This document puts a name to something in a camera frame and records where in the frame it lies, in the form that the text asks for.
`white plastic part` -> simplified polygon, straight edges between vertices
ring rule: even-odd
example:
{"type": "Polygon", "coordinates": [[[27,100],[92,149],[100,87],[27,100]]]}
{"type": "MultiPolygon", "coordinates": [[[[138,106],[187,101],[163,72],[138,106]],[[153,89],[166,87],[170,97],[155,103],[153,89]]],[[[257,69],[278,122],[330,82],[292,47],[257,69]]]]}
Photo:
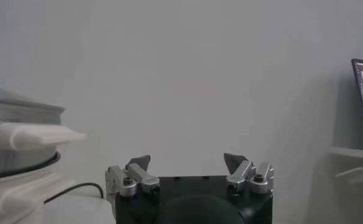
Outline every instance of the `white plastic part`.
{"type": "Polygon", "coordinates": [[[41,149],[84,138],[85,134],[75,132],[63,125],[0,124],[0,150],[41,149]]]}
{"type": "Polygon", "coordinates": [[[74,185],[50,168],[13,177],[0,178],[0,224],[43,223],[44,201],[74,185]]]}

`metal pot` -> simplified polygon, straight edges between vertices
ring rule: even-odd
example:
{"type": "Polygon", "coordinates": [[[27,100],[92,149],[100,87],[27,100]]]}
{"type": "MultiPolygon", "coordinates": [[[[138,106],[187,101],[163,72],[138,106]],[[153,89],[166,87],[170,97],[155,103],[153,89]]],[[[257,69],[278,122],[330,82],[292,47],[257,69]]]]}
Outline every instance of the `metal pot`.
{"type": "Polygon", "coordinates": [[[56,145],[84,137],[59,125],[63,111],[0,89],[0,178],[55,163],[60,158],[56,145]]]}

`bolt head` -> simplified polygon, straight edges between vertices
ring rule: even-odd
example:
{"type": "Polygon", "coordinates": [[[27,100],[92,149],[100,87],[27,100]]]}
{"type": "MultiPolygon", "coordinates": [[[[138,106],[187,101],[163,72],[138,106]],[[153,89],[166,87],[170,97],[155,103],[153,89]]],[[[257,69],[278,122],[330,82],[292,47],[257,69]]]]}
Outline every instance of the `bolt head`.
{"type": "Polygon", "coordinates": [[[124,186],[132,185],[132,183],[133,183],[133,179],[131,179],[130,177],[125,177],[123,179],[123,185],[124,186]]]}

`white wall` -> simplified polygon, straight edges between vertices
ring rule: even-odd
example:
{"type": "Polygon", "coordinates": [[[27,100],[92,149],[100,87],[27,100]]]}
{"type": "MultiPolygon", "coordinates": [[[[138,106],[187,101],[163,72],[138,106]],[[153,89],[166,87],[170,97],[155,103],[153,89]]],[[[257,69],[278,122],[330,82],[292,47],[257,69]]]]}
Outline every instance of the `white wall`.
{"type": "Polygon", "coordinates": [[[155,175],[224,175],[222,153],[242,154],[275,167],[277,222],[359,216],[326,156],[353,57],[363,0],[0,1],[0,88],[89,136],[66,174],[103,184],[150,154],[155,175]]]}

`white shelf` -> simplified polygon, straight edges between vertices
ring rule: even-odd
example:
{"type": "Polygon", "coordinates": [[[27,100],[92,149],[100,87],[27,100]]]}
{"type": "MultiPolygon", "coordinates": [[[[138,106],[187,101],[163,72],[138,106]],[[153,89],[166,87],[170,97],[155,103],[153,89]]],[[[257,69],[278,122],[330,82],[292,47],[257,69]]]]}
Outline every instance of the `white shelf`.
{"type": "MultiPolygon", "coordinates": [[[[363,149],[350,149],[342,147],[330,147],[330,153],[363,159],[363,149]]],[[[346,179],[349,184],[363,183],[363,166],[355,167],[335,175],[337,179],[346,179]]]]}
{"type": "Polygon", "coordinates": [[[335,155],[349,156],[363,159],[363,149],[350,149],[341,147],[330,147],[330,153],[335,155]]]}

